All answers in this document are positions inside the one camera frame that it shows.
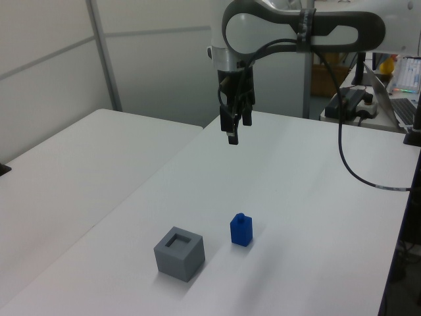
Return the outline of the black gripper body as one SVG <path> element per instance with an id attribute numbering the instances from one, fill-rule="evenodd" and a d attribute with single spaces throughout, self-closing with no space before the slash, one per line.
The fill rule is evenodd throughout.
<path id="1" fill-rule="evenodd" d="M 253 107 L 255 104 L 253 68 L 248 68 L 247 72 L 243 69 L 238 72 L 217 70 L 217 75 L 217 96 L 220 105 L 232 107 L 237 101 L 238 109 Z"/>

